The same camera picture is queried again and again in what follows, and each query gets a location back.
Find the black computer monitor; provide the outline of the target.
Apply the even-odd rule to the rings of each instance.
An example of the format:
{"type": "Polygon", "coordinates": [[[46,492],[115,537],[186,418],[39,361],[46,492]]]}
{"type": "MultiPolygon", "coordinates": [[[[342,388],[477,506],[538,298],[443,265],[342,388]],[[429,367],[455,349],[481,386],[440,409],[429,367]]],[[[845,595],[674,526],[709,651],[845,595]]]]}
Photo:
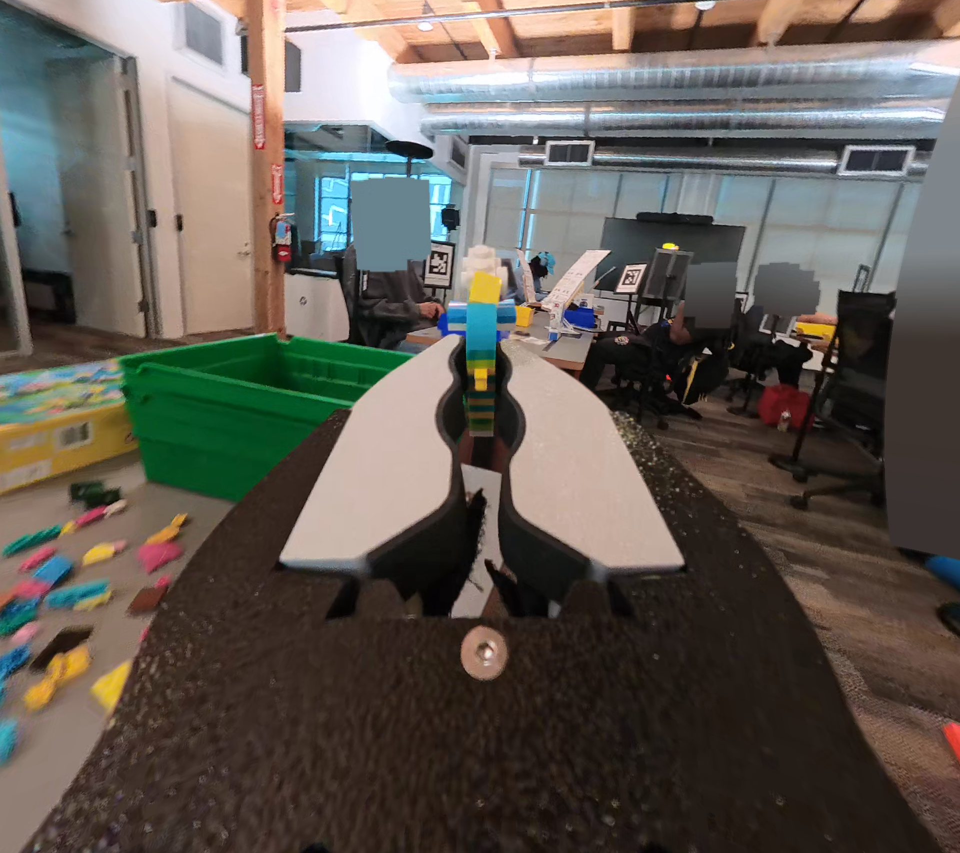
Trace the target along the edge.
{"type": "Polygon", "coordinates": [[[673,244],[693,254],[692,263],[737,263],[746,227],[732,224],[681,222],[671,215],[649,219],[606,218],[599,248],[607,256],[596,269],[594,288],[613,293],[622,271],[649,263],[656,249],[673,244]]]}

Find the stacked green plastic bins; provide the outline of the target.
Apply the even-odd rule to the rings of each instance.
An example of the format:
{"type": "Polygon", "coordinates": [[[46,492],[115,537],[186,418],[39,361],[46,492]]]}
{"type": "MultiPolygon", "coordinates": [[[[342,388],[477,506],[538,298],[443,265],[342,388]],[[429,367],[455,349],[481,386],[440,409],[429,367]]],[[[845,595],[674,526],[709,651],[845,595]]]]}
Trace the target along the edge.
{"type": "Polygon", "coordinates": [[[242,500],[413,355],[255,334],[118,358],[146,479],[242,500]]]}

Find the black floor lamp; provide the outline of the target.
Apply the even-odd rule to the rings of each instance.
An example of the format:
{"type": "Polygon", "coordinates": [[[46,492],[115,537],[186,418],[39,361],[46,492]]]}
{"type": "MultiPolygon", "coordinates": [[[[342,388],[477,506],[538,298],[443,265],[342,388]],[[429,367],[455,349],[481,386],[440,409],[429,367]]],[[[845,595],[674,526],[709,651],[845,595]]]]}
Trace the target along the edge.
{"type": "Polygon", "coordinates": [[[385,143],[385,150],[405,161],[405,176],[411,178],[414,163],[430,161],[434,150],[423,143],[406,139],[389,139],[385,143]]]}

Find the propped instruction booklet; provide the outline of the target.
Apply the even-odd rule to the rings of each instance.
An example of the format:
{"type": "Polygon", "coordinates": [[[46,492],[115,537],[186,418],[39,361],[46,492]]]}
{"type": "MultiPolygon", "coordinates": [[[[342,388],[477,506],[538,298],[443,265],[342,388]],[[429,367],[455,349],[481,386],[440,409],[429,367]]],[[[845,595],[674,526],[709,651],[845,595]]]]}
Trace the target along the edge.
{"type": "Polygon", "coordinates": [[[609,249],[588,249],[583,252],[539,301],[538,306],[545,311],[563,311],[570,307],[576,295],[583,291],[589,274],[593,273],[610,253],[609,249]]]}

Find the yellow brick set box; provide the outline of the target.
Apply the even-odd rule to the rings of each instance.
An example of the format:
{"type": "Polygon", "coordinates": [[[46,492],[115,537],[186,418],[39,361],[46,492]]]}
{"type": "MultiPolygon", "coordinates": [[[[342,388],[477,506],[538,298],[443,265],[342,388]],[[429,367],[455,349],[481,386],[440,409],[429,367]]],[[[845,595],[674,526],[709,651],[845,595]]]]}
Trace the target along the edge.
{"type": "Polygon", "coordinates": [[[115,358],[1,377],[1,493],[138,448],[115,358]]]}

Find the grey desk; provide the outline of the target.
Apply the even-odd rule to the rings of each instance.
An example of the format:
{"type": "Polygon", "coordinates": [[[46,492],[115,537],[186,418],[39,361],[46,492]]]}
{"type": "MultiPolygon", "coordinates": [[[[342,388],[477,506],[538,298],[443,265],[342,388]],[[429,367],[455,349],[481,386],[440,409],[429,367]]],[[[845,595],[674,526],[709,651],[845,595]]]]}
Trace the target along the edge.
{"type": "Polygon", "coordinates": [[[90,628],[90,665],[79,677],[57,690],[38,711],[25,708],[25,693],[42,679],[31,667],[19,669],[6,681],[2,720],[17,722],[17,742],[1,768],[1,850],[17,852],[59,801],[109,722],[90,689],[97,679],[131,659],[138,651],[153,614],[130,616],[138,591],[161,576],[174,581],[209,534],[232,509],[227,500],[211,499],[184,489],[154,484],[144,475],[137,453],[118,456],[69,475],[49,478],[1,498],[1,543],[7,546],[24,535],[62,525],[83,512],[69,498],[80,482],[102,482],[120,488],[127,506],[64,538],[56,551],[74,562],[68,583],[99,579],[110,582],[108,603],[91,611],[41,608],[37,631],[30,642],[36,657],[63,630],[90,628]],[[138,562],[138,547],[166,527],[176,515],[187,521],[178,538],[183,556],[156,574],[146,574],[138,562]]]}

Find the white recycling bin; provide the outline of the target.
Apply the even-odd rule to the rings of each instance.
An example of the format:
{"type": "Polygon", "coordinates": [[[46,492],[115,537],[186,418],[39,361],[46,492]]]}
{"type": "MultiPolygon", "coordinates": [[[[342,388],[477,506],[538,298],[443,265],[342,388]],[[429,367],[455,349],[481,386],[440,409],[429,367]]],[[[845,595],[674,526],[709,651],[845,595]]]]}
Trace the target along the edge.
{"type": "Polygon", "coordinates": [[[351,320],[335,273],[298,269],[284,277],[285,331],[289,337],[346,343],[351,320]]]}

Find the red bag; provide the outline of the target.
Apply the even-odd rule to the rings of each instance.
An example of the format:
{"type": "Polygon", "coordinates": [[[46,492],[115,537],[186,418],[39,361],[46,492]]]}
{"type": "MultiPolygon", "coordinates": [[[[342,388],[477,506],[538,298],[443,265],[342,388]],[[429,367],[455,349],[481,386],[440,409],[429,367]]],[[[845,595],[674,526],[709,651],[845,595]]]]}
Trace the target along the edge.
{"type": "Polygon", "coordinates": [[[765,386],[755,409],[763,424],[782,432],[801,432],[809,410],[810,394],[784,383],[765,386]]]}

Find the striped brick fish model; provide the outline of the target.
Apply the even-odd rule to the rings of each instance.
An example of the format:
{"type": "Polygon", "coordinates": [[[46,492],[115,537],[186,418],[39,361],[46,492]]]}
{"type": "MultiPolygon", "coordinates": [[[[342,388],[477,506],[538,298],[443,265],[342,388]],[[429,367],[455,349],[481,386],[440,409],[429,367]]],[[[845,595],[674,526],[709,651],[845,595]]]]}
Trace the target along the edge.
{"type": "Polygon", "coordinates": [[[446,309],[446,331],[464,338],[466,427],[475,439],[489,439],[495,434],[498,388],[498,344],[509,336],[517,319],[517,305],[509,294],[509,270],[502,267],[501,301],[498,305],[468,302],[470,285],[460,279],[446,309]]]}

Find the white door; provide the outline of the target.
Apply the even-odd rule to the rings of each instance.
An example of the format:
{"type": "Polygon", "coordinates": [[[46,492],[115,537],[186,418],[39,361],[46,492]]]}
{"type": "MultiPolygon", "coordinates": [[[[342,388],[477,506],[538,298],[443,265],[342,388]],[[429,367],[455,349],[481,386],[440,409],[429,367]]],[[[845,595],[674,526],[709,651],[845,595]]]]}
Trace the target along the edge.
{"type": "Polygon", "coordinates": [[[168,101],[184,329],[250,329],[249,115],[180,79],[170,81],[168,101]]]}

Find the white wall vent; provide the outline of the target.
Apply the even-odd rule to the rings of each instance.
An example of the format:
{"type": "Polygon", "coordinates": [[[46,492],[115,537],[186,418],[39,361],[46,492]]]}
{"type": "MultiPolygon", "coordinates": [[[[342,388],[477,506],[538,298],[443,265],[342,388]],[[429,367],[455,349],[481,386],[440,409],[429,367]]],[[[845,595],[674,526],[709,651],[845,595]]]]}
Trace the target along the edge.
{"type": "Polygon", "coordinates": [[[176,13],[177,42],[187,54],[217,69],[225,66],[225,32],[222,19],[195,2],[184,2],[176,13]]]}

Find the pile of colourful bricks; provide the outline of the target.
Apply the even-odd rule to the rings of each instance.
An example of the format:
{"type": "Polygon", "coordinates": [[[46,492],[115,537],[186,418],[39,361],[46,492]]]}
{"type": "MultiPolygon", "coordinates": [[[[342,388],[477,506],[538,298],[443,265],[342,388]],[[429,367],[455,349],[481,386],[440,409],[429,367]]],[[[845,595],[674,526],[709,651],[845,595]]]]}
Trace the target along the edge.
{"type": "MultiPolygon", "coordinates": [[[[18,715],[3,712],[9,682],[27,670],[39,676],[23,692],[21,707],[18,707],[24,714],[34,715],[49,707],[92,663],[93,626],[67,625],[34,652],[33,643],[41,627],[42,614],[90,614],[107,606],[116,592],[109,577],[87,580],[77,577],[120,558],[128,547],[128,541],[123,539],[102,540],[87,548],[79,559],[69,556],[63,541],[120,515],[128,507],[124,496],[112,505],[90,510],[71,502],[70,498],[69,502],[81,508],[76,515],[63,523],[17,537],[2,547],[2,559],[21,558],[17,566],[19,579],[2,591],[2,640],[10,643],[2,652],[1,661],[2,768],[14,757],[21,738],[18,715]]],[[[178,512],[136,547],[136,562],[148,582],[133,596],[126,615],[134,617],[153,612],[165,598],[172,584],[171,577],[163,574],[153,581],[149,579],[183,556],[181,537],[190,522],[188,512],[178,512]]],[[[93,683],[91,696],[105,716],[114,713],[132,667],[133,659],[128,658],[93,683]]]]}

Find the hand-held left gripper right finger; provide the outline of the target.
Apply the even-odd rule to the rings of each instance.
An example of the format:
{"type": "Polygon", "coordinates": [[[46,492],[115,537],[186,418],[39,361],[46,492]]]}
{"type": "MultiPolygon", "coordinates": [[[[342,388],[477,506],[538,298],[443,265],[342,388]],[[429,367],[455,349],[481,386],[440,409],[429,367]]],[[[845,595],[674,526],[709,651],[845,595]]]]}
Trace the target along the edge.
{"type": "Polygon", "coordinates": [[[582,383],[524,346],[501,350],[507,447],[501,556],[519,578],[680,571],[685,560],[615,421],[582,383]]]}

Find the glass office door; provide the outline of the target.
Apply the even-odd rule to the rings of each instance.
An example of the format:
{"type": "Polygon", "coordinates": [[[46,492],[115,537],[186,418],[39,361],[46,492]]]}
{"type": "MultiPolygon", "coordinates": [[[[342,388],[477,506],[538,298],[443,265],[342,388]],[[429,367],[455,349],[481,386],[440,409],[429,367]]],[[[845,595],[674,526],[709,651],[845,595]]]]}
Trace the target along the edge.
{"type": "Polygon", "coordinates": [[[2,349],[162,331],[138,60],[1,3],[2,349]]]}

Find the black office chair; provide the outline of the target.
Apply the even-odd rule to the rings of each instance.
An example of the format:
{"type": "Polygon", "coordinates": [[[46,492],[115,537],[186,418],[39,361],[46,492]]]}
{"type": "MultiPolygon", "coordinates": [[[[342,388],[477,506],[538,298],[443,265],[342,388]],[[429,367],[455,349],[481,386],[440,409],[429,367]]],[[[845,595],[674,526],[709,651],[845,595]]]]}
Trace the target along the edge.
{"type": "Polygon", "coordinates": [[[885,507],[885,399],[896,304],[894,292],[838,293],[834,332],[798,421],[794,447],[769,457],[771,465],[804,486],[788,499],[795,511],[808,511],[817,497],[860,492],[872,505],[885,507]],[[839,472],[805,462],[801,453],[815,422],[853,443],[870,461],[870,472],[839,472]]]}

